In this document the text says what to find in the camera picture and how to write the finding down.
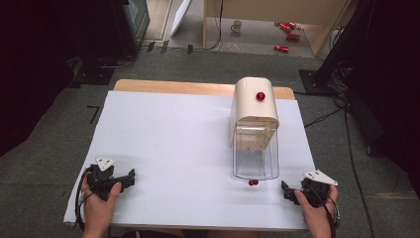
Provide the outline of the white board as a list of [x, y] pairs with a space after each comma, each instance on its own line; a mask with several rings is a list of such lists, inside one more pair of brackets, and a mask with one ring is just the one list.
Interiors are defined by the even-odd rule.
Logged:
[[183, 21], [184, 16], [186, 15], [191, 5], [191, 2], [192, 0], [183, 0], [179, 8], [177, 9], [174, 19], [173, 19], [172, 27], [171, 27], [171, 31], [173, 33], [176, 32], [177, 29], [179, 28], [181, 22]]

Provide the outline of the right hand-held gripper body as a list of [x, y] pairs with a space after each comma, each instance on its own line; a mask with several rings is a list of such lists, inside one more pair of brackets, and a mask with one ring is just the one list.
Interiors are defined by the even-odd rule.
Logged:
[[338, 185], [335, 179], [330, 178], [320, 170], [303, 174], [301, 181], [302, 192], [313, 207], [325, 205], [331, 185]]

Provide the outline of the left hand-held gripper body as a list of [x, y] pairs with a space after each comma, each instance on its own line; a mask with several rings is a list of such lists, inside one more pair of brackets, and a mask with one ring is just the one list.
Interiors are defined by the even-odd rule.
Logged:
[[115, 183], [121, 184], [121, 192], [130, 186], [130, 175], [118, 178], [113, 176], [114, 164], [115, 161], [112, 159], [97, 158], [95, 164], [89, 167], [90, 174], [87, 176], [89, 188], [104, 201], [108, 200]]

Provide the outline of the cream dispenser with clear bin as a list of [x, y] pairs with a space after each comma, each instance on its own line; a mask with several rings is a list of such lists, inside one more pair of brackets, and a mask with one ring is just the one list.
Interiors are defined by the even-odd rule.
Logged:
[[233, 176], [258, 181], [277, 179], [280, 122], [271, 82], [244, 77], [235, 85], [231, 108]]

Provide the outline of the person's right hand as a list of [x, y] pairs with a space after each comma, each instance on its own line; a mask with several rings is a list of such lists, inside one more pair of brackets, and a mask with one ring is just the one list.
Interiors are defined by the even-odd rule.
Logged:
[[339, 191], [334, 185], [330, 186], [329, 200], [323, 207], [313, 207], [300, 190], [296, 190], [295, 195], [302, 208], [303, 220], [309, 231], [315, 229], [331, 230], [334, 227], [330, 222], [334, 222], [336, 219], [336, 205], [339, 197]]

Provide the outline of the light wooden cabinet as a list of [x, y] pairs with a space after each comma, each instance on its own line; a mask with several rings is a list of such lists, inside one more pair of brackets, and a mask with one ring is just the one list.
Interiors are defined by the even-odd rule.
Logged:
[[337, 26], [346, 26], [357, 0], [204, 0], [203, 46], [206, 46], [207, 19], [265, 22], [292, 22], [304, 25], [314, 56], [319, 56]]

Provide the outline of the white paper sheet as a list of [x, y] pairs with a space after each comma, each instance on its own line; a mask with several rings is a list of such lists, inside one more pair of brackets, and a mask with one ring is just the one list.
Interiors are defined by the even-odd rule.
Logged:
[[135, 171], [118, 198], [113, 224], [176, 228], [300, 230], [299, 206], [280, 185], [300, 185], [314, 168], [298, 104], [276, 102], [279, 177], [250, 186], [232, 173], [226, 96], [111, 91], [85, 163], [115, 162]]

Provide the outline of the black metal stand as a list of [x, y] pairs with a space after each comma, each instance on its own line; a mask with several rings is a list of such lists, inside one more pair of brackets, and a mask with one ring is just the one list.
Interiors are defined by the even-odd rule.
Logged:
[[300, 69], [307, 95], [334, 95], [340, 92], [336, 72], [344, 65], [354, 65], [368, 42], [370, 18], [376, 0], [359, 0], [354, 15], [318, 70]]

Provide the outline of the wooden table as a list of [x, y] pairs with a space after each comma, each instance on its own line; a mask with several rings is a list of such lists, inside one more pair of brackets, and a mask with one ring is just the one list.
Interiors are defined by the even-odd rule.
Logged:
[[119, 79], [116, 91], [233, 96], [234, 84]]

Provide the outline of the person's left hand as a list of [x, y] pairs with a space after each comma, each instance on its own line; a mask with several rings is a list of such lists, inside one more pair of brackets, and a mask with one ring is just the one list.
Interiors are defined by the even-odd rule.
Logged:
[[101, 229], [107, 230], [112, 221], [116, 201], [120, 194], [121, 184], [115, 183], [109, 193], [107, 201], [102, 200], [95, 193], [93, 193], [85, 178], [82, 183], [82, 190], [84, 191], [85, 201], [83, 204], [85, 229]]

